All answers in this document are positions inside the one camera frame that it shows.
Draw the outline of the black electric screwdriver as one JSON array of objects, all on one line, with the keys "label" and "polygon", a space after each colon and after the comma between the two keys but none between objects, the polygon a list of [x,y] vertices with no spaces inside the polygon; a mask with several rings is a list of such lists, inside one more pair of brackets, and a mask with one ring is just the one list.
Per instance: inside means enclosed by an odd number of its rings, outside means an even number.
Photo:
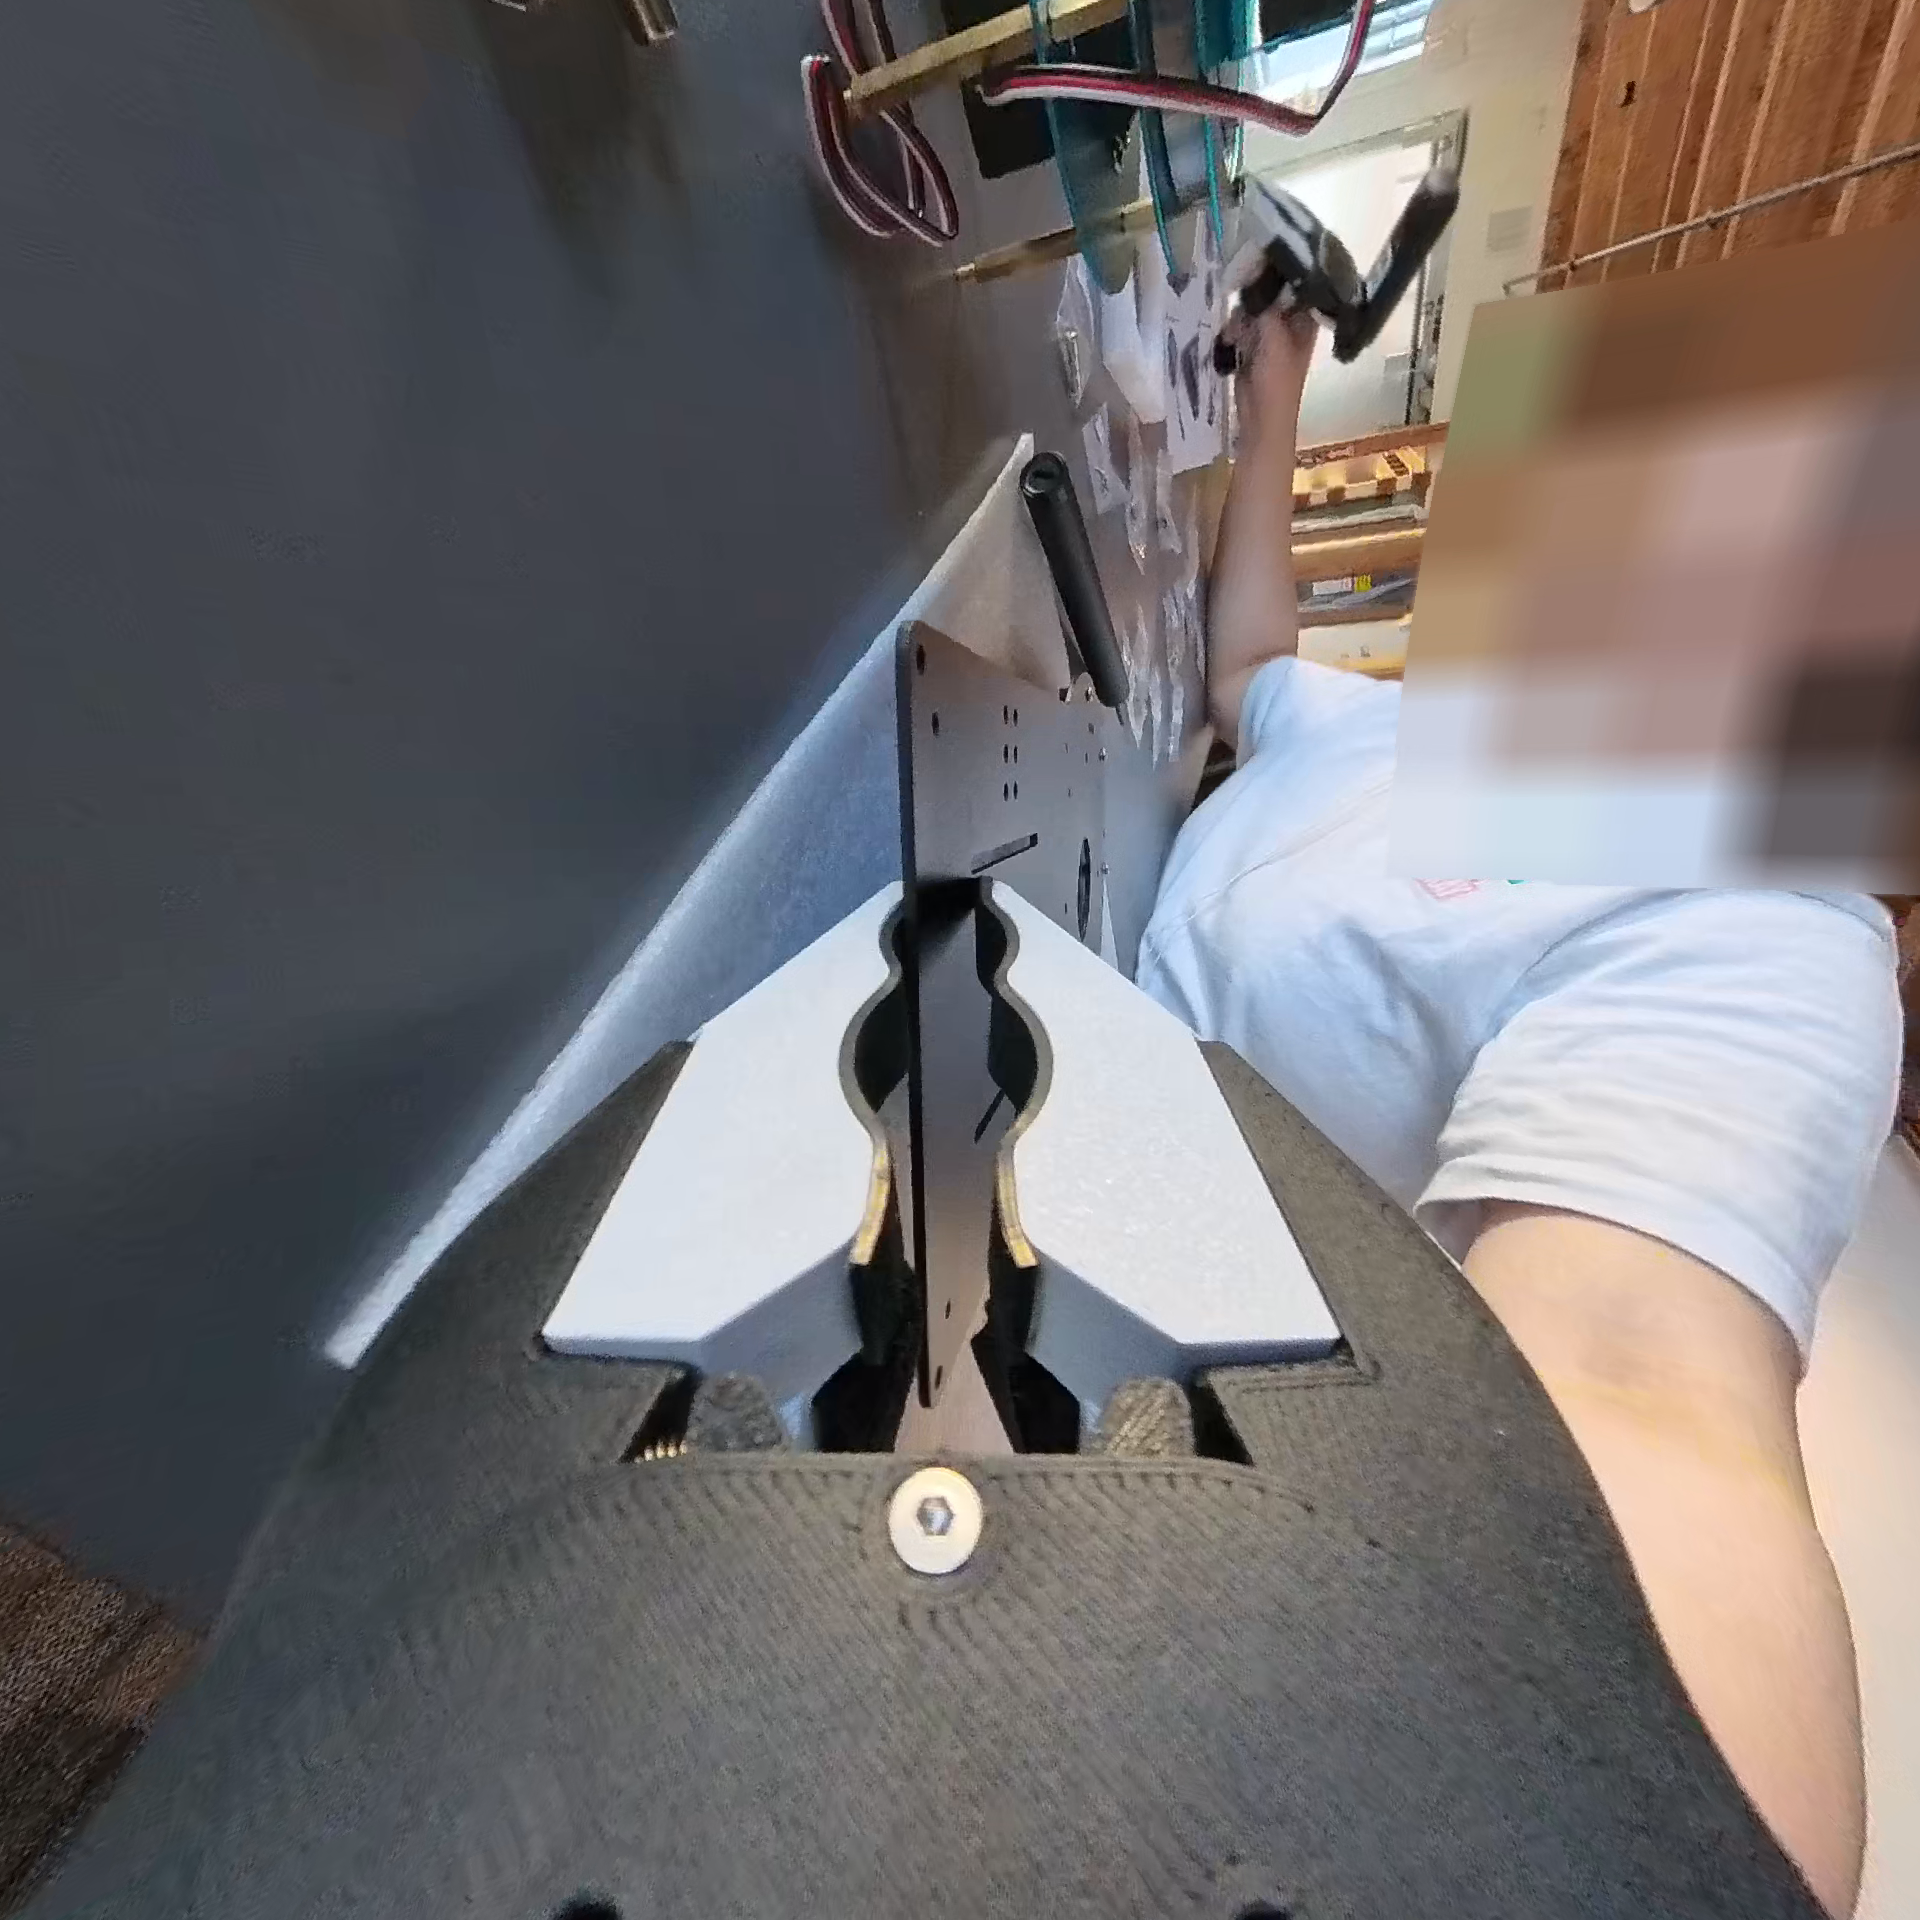
[{"label": "black electric screwdriver", "polygon": [[1020,467],[1020,497],[1041,548],[1080,671],[1091,683],[1096,702],[1117,711],[1129,697],[1125,660],[1066,458],[1055,450],[1035,452]]}]

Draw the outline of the black metal base plate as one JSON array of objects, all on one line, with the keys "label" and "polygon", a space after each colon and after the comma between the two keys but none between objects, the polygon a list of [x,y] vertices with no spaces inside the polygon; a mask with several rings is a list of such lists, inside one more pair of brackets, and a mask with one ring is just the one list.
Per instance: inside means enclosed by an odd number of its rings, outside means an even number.
[{"label": "black metal base plate", "polygon": [[926,622],[896,641],[905,1248],[936,1407],[991,1292],[998,1162],[1041,1042],[1003,998],[1013,906],[1098,950],[1106,723],[1084,682],[1035,687]]}]

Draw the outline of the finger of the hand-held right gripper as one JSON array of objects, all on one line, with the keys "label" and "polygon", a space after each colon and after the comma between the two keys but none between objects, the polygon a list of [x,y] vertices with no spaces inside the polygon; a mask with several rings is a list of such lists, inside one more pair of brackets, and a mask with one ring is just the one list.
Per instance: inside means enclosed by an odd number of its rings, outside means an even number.
[{"label": "finger of the hand-held right gripper", "polygon": [[1268,180],[1242,180],[1234,275],[1315,275],[1324,267],[1327,230],[1294,194]]}]

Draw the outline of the scattered small hardware bags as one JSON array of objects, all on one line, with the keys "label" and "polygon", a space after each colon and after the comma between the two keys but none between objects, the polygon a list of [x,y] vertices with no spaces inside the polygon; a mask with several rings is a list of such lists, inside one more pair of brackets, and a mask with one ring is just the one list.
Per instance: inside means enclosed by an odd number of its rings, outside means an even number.
[{"label": "scattered small hardware bags", "polygon": [[1121,671],[1120,715],[1159,766],[1184,758],[1203,723],[1205,638],[1196,503],[1178,495],[1162,447],[1123,405],[1080,426],[1096,515],[1116,515],[1125,563],[1107,590]]}]

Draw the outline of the person's right forearm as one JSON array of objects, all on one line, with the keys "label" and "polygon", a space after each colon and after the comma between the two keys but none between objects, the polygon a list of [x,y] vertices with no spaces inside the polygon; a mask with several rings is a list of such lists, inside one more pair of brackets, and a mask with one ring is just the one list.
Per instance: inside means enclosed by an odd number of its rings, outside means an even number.
[{"label": "person's right forearm", "polygon": [[1207,584],[1207,718],[1238,746],[1255,673],[1297,654],[1292,479],[1304,388],[1319,325],[1304,310],[1269,307],[1239,335],[1238,441],[1212,546]]}]

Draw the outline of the person's left forearm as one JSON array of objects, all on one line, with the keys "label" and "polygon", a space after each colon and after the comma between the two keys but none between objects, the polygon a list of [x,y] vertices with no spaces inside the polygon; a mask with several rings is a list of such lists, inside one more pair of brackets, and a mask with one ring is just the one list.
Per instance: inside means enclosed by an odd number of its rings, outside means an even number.
[{"label": "person's left forearm", "polygon": [[1857,1652],[1787,1326],[1710,1263],[1580,1212],[1486,1203],[1462,1268],[1573,1436],[1706,1731],[1821,1907],[1854,1916]]}]

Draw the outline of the printed instruction sheet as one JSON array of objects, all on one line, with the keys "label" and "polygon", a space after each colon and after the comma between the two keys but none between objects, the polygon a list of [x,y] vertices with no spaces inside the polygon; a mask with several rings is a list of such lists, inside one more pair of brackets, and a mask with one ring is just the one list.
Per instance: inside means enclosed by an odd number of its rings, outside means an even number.
[{"label": "printed instruction sheet", "polygon": [[1101,369],[1144,426],[1163,430],[1172,472],[1207,467],[1228,440],[1228,382],[1214,365],[1224,317],[1220,261],[1200,248],[1172,275],[1152,233],[1141,236],[1125,282],[1101,295]]}]

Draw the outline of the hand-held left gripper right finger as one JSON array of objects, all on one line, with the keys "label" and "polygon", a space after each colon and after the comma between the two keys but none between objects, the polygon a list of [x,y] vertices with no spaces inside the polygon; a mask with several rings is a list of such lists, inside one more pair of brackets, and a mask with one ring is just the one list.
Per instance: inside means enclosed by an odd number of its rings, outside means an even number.
[{"label": "hand-held left gripper right finger", "polygon": [[1035,1049],[1001,1150],[1039,1362],[1304,1362],[1337,1326],[1192,1030],[1017,892],[998,990]]}]

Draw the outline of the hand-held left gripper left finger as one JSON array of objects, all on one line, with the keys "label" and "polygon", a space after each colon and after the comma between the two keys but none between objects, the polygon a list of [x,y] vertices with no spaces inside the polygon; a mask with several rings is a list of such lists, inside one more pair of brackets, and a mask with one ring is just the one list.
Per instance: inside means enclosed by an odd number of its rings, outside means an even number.
[{"label": "hand-held left gripper left finger", "polygon": [[899,882],[707,1020],[543,1326],[549,1347],[856,1347],[873,1131],[856,1022]]}]

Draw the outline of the person in white shirt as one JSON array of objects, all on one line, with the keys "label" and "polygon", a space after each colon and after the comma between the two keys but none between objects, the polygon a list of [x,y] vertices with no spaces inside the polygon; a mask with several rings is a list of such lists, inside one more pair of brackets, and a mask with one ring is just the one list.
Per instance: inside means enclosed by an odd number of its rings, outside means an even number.
[{"label": "person in white shirt", "polygon": [[1136,979],[1452,1256],[1488,1201],[1661,1239],[1808,1351],[1895,1114],[1893,926],[1850,892],[1418,880],[1385,862],[1397,683],[1244,690]]}]

